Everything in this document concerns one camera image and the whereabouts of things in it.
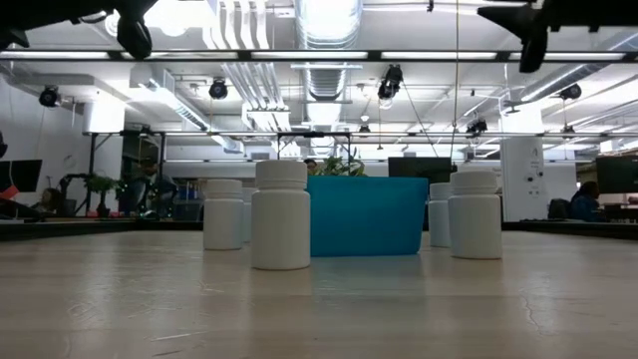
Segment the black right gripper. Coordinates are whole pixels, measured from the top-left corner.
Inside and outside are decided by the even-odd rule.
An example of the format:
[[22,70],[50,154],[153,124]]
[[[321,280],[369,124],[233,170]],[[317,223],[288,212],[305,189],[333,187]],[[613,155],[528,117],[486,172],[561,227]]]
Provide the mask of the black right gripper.
[[542,8],[530,3],[515,7],[483,6],[478,14],[507,31],[522,31],[519,71],[530,74],[544,61],[547,26],[636,27],[637,0],[546,0]]

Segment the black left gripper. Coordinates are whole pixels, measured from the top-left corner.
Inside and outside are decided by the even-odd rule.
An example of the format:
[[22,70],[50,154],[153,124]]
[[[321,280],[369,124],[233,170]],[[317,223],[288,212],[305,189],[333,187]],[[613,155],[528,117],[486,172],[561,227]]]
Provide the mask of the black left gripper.
[[16,44],[29,48],[26,33],[52,24],[71,21],[115,9],[123,16],[117,25],[117,40],[134,58],[145,59],[153,41],[143,19],[158,0],[1,0],[1,49]]

